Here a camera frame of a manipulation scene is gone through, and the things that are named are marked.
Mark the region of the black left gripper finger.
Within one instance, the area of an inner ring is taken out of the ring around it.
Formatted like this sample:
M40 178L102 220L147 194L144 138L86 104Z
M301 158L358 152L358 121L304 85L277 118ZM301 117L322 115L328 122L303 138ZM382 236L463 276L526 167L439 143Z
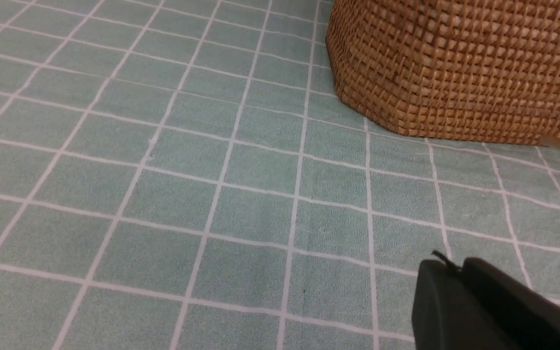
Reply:
M414 292L418 350L560 350L560 306L483 259L433 255Z

